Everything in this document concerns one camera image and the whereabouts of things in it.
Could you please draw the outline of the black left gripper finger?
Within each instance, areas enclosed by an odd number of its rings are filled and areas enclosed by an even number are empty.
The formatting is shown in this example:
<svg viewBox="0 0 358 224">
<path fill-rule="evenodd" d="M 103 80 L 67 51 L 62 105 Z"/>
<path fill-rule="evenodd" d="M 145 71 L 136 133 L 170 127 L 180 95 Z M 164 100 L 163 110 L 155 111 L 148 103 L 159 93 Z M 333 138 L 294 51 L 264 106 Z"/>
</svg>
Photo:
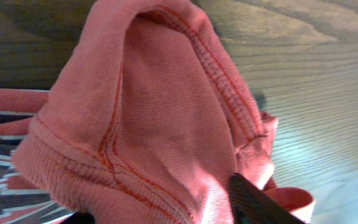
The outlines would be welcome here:
<svg viewBox="0 0 358 224">
<path fill-rule="evenodd" d="M 234 224 L 303 224 L 239 173 L 230 177 L 227 192 Z"/>
</svg>

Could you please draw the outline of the red printed t-shirt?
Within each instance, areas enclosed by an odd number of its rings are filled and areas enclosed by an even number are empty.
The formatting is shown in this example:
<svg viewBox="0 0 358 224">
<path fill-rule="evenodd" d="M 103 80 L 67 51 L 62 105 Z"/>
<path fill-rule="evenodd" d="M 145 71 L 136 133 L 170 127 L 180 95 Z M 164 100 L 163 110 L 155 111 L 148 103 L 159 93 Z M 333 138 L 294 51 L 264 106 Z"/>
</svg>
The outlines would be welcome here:
<svg viewBox="0 0 358 224">
<path fill-rule="evenodd" d="M 0 223 L 234 223 L 234 173 L 309 223 L 277 126 L 198 6 L 96 1 L 49 91 L 0 88 Z"/>
</svg>

